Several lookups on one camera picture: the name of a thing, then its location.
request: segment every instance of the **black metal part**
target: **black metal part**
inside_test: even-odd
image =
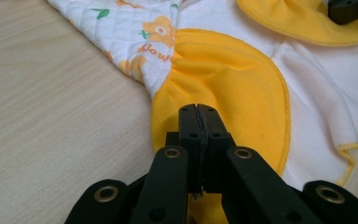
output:
[[[242,203],[248,211],[250,222],[246,223],[322,223],[256,151],[231,147],[225,168],[223,197],[229,201],[240,198],[236,205]],[[243,223],[239,218],[243,218],[241,211],[227,217],[230,223]]]
[[[346,24],[358,19],[358,0],[330,0],[328,17],[336,24]]]
[[[187,164],[181,147],[157,152],[130,223],[185,223]]]
[[[92,185],[65,223],[185,223],[187,194],[203,189],[222,194],[231,224],[358,224],[357,198],[324,181],[292,189],[256,151],[235,147],[207,105],[179,110],[179,132],[167,133],[148,175],[129,186],[115,180]]]

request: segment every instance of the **light wood surface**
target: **light wood surface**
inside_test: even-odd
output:
[[[0,0],[0,223],[63,223],[91,184],[147,173],[150,105],[47,1]]]

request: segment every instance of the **wood grain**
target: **wood grain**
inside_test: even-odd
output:
[[[0,0],[0,223],[63,223],[91,184],[147,173],[150,105],[47,1]]]

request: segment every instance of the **towel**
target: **towel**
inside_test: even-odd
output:
[[[339,185],[358,148],[358,21],[336,25],[322,1],[48,0],[152,97],[154,149],[186,104],[215,107],[238,145],[287,184]],[[225,223],[220,196],[189,203]]]

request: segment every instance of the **white quilted cloth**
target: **white quilted cloth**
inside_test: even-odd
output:
[[[290,91],[292,140],[283,179],[343,184],[358,147],[358,46],[329,48],[276,34],[228,0],[48,0],[152,97],[172,66],[176,29],[231,35],[268,55]]]

